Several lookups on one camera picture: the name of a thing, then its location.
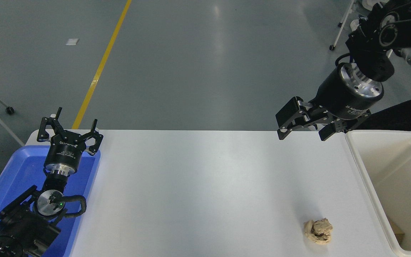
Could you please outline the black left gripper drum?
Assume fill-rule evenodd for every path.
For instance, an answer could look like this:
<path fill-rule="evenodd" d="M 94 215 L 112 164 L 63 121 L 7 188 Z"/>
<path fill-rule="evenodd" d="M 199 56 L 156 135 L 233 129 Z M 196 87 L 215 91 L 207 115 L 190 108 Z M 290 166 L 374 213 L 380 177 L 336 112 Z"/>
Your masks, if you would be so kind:
<path fill-rule="evenodd" d="M 44 162 L 44 168 L 52 169 L 54 165 L 66 165 L 77 169 L 86 146 L 81 135 L 71 131 L 65 132 L 64 139 L 60 134 L 51 138 L 51 146 Z"/>

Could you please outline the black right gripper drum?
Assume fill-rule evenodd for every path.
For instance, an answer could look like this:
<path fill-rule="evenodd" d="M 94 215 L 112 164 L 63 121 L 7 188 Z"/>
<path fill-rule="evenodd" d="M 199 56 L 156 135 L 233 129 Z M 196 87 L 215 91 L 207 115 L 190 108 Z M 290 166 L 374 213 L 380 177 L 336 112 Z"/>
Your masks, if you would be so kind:
<path fill-rule="evenodd" d="M 312 103 L 340 119 L 364 115 L 381 99 L 381 82 L 365 76 L 357 65 L 338 65 L 318 88 Z"/>

